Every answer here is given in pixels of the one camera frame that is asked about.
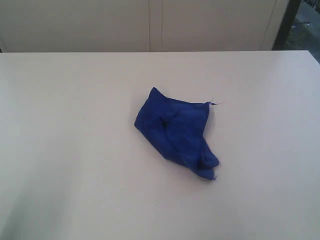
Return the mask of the black metal post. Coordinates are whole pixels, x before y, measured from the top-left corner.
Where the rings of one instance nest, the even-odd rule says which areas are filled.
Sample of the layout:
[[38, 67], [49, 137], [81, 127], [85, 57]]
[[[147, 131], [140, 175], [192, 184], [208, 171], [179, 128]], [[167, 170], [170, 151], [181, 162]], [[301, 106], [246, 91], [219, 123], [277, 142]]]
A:
[[280, 28], [274, 41], [272, 50], [282, 51], [285, 48], [285, 42], [293, 25], [294, 19], [300, 7], [301, 0], [290, 0], [284, 13]]

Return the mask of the blue towel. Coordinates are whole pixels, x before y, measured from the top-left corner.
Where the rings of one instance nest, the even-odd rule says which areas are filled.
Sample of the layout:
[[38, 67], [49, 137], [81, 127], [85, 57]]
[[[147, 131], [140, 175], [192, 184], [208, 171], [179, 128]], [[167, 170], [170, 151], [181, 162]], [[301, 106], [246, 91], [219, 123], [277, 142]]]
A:
[[220, 163], [204, 138], [212, 105], [169, 98], [153, 87], [134, 126], [166, 160], [212, 181]]

